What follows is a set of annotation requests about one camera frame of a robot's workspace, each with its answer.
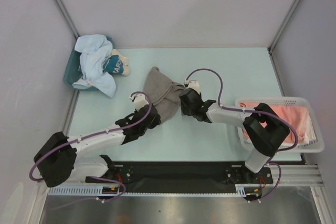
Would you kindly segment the grey towel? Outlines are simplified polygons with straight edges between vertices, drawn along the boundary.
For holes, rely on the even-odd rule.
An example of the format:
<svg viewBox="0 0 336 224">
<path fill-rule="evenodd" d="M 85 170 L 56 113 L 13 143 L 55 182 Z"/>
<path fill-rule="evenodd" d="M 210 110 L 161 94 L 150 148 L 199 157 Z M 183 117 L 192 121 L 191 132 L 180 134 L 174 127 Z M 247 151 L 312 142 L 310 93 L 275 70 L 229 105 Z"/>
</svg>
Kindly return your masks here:
<svg viewBox="0 0 336 224">
<path fill-rule="evenodd" d="M 143 88 L 161 117 L 161 124 L 176 114 L 181 106 L 179 95 L 184 90 L 182 84 L 168 78 L 158 67 L 151 68 Z"/>
</svg>

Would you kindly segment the pink towel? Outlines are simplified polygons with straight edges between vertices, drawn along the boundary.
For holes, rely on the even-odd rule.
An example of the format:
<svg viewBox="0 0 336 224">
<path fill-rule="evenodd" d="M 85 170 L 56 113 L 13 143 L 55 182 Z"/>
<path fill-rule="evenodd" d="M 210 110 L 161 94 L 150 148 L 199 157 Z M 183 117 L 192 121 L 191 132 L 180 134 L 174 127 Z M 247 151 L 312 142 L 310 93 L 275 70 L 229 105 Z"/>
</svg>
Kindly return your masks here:
<svg viewBox="0 0 336 224">
<path fill-rule="evenodd" d="M 248 102 L 243 101 L 238 105 L 240 107 L 256 107 L 261 102 Z M 316 139 L 316 135 L 313 129 L 312 121 L 309 115 L 309 111 L 304 106 L 299 105 L 269 105 L 271 109 L 283 120 L 289 123 L 295 129 L 298 135 L 298 145 L 309 144 L 310 141 Z M 251 143 L 250 137 L 246 130 L 242 130 L 244 141 Z M 295 142 L 295 136 L 292 131 L 286 137 L 282 143 L 282 147 L 290 147 Z"/>
</svg>

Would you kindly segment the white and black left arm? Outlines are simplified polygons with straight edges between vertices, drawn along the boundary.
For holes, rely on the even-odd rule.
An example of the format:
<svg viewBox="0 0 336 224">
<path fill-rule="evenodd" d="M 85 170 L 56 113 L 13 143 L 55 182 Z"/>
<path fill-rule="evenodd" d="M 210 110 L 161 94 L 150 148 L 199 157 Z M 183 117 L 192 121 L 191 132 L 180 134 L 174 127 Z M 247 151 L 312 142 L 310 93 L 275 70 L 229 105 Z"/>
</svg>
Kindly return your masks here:
<svg viewBox="0 0 336 224">
<path fill-rule="evenodd" d="M 133 142 L 160 124 L 157 109 L 147 104 L 117 120 L 112 128 L 72 138 L 56 132 L 35 155 L 29 178 L 44 181 L 49 188 L 56 187 L 71 177 L 76 162 L 84 156 L 106 147 Z"/>
</svg>

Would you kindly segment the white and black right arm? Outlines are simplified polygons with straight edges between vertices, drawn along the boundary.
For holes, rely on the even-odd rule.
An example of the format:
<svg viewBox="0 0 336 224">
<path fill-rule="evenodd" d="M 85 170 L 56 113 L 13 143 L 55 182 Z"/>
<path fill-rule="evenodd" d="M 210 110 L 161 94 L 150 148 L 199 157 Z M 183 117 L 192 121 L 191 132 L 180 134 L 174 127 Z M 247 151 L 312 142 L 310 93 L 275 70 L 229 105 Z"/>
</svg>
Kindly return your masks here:
<svg viewBox="0 0 336 224">
<path fill-rule="evenodd" d="M 179 99 L 182 115 L 192 116 L 199 122 L 233 125 L 247 133 L 253 150 L 241 171 L 248 183 L 260 178 L 261 169 L 290 133 L 289 126 L 265 103 L 251 111 L 236 106 L 224 109 L 215 100 L 203 101 L 201 94 L 191 88 L 182 91 Z"/>
</svg>

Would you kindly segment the teal and beige towel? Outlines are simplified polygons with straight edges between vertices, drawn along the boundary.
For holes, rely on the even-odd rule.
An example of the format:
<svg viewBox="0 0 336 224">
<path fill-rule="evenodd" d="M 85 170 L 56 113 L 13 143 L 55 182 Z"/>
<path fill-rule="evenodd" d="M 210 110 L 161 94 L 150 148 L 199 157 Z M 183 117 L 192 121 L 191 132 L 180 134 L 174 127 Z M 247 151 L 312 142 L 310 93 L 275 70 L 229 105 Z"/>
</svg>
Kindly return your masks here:
<svg viewBox="0 0 336 224">
<path fill-rule="evenodd" d="M 121 55 L 116 49 L 113 49 L 110 57 L 104 63 L 103 69 L 109 74 L 128 76 L 131 72 L 130 60 L 128 57 Z"/>
</svg>

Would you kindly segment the light blue towel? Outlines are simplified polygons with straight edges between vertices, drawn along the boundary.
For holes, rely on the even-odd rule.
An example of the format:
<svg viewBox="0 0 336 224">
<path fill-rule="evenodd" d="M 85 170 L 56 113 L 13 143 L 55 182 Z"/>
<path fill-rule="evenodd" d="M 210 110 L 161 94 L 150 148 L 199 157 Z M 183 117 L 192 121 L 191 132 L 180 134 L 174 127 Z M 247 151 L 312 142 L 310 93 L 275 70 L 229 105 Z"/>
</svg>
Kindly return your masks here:
<svg viewBox="0 0 336 224">
<path fill-rule="evenodd" d="M 75 44 L 75 51 L 80 55 L 82 77 L 72 84 L 75 89 L 97 88 L 110 98 L 116 92 L 112 75 L 103 70 L 103 63 L 109 58 L 113 45 L 104 35 L 80 36 Z"/>
</svg>

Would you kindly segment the teal plastic tray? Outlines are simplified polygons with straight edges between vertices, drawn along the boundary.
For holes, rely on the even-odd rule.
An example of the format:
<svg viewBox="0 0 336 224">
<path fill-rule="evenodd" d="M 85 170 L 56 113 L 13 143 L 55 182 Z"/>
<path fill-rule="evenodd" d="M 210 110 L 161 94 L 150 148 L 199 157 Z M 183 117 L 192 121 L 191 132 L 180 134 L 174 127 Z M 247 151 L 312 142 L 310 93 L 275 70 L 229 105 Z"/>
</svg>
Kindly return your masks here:
<svg viewBox="0 0 336 224">
<path fill-rule="evenodd" d="M 106 37 L 106 38 L 107 38 L 108 41 L 110 41 L 112 43 L 113 49 L 114 49 L 115 45 L 114 45 L 114 42 L 112 41 L 112 39 L 109 38 L 109 37 Z M 81 53 L 76 52 L 75 47 L 74 47 L 71 54 L 70 54 L 70 57 L 69 57 L 69 60 L 68 60 L 67 66 L 66 66 L 65 74 L 64 74 L 64 83 L 67 86 L 72 87 L 72 88 L 74 88 L 72 86 L 72 84 L 74 82 L 76 82 L 79 78 L 82 77 L 82 72 L 81 72 L 81 69 L 80 69 L 80 55 L 81 55 Z M 95 88 L 95 87 L 91 87 L 87 90 L 82 90 L 82 91 L 92 91 L 92 90 L 94 91 L 94 90 L 98 90 L 98 89 Z"/>
</svg>

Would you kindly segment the white perforated plastic basket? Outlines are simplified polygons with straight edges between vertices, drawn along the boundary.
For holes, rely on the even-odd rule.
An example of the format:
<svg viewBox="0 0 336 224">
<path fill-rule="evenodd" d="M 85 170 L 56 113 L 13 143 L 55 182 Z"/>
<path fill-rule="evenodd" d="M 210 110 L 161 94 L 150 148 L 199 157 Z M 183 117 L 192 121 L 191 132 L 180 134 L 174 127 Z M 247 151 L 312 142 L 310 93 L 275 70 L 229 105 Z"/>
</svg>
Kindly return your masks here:
<svg viewBox="0 0 336 224">
<path fill-rule="evenodd" d="M 319 153 L 324 141 L 310 103 L 299 97 L 242 97 L 236 106 L 252 109 L 260 103 L 269 105 L 281 119 L 288 122 L 298 134 L 298 145 L 291 149 L 296 153 Z"/>
</svg>

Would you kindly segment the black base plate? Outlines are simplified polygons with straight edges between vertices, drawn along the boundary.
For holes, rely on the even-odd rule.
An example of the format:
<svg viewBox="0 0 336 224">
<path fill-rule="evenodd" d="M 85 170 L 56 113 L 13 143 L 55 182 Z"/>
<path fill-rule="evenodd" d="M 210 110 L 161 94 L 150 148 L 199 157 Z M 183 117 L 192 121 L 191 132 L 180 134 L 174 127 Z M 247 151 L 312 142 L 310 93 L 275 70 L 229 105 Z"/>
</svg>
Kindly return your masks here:
<svg viewBox="0 0 336 224">
<path fill-rule="evenodd" d="M 115 179 L 127 185 L 168 183 L 200 185 L 202 183 L 224 185 L 247 185 L 261 188 L 272 185 L 276 175 L 264 166 L 258 174 L 244 170 L 242 162 L 113 162 L 102 155 L 108 170 L 102 175 L 89 175 L 87 183 L 107 183 Z"/>
</svg>

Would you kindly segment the aluminium frame rail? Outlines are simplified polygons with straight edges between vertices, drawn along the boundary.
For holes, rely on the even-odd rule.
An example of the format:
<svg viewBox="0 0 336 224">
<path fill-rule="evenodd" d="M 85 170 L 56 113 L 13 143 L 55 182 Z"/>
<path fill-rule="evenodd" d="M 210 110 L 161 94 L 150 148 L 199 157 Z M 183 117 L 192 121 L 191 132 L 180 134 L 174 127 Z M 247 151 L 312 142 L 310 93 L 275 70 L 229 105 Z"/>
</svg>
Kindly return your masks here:
<svg viewBox="0 0 336 224">
<path fill-rule="evenodd" d="M 266 165 L 270 167 L 271 171 L 275 173 L 275 182 L 272 185 L 264 185 L 261 188 L 269 189 L 272 186 L 322 186 L 322 178 L 318 167 L 316 165 L 278 165 L 275 163 Z M 102 175 L 103 172 L 108 170 L 107 164 L 104 160 L 98 161 L 86 161 L 79 163 L 75 167 L 75 171 L 71 174 L 71 177 L 63 182 L 62 185 L 102 185 L 111 186 L 112 190 L 117 192 L 117 189 L 125 190 L 126 187 L 123 183 L 110 179 L 107 183 L 87 183 L 86 177 L 89 175 Z"/>
</svg>

